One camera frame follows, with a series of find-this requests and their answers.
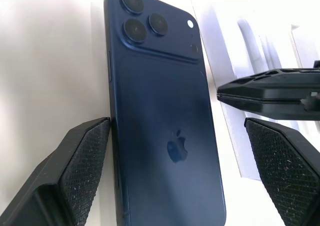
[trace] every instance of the phone back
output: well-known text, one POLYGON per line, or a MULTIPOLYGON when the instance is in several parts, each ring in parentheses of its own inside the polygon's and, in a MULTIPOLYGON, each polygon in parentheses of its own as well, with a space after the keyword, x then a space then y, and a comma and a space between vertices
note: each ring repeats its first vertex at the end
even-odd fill
POLYGON ((118 225, 223 226, 196 20, 158 0, 105 0, 104 13, 118 225))

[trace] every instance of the triple camera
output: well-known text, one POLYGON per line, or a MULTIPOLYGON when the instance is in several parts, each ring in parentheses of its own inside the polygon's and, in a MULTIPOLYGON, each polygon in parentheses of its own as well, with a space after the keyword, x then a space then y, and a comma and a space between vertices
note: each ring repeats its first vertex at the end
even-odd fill
MULTIPOLYGON (((121 0, 122 4, 131 14, 138 15, 144 10, 142 0, 121 0)), ((168 31, 166 19, 158 14, 152 13, 148 16, 147 23, 157 36, 164 36, 168 31)), ((134 43, 142 43, 147 37, 146 27, 138 19, 130 18, 123 24, 124 34, 134 43)))

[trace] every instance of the apple logo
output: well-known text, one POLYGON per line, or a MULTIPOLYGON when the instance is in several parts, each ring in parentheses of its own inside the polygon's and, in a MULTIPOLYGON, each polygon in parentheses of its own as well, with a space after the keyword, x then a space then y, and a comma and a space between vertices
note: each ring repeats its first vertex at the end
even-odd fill
POLYGON ((185 149, 186 139, 180 136, 180 134, 181 130, 178 130, 174 139, 169 141, 166 146, 170 159, 174 163, 185 161, 188 156, 188 151, 185 149))

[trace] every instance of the side button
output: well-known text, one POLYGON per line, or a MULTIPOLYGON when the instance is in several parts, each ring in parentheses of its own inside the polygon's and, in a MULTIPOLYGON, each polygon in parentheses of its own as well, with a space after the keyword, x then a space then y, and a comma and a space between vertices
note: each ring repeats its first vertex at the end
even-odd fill
POLYGON ((108 64, 108 79, 109 79, 109 83, 111 83, 112 77, 111 77, 111 54, 110 54, 110 51, 108 51, 108 55, 107 55, 107 64, 108 64))

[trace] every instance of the smartphone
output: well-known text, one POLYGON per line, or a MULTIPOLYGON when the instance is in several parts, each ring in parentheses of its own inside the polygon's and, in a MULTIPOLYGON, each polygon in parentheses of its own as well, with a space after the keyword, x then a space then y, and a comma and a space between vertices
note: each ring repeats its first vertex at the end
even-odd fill
POLYGON ((196 20, 104 0, 117 224, 223 226, 226 207, 196 20))

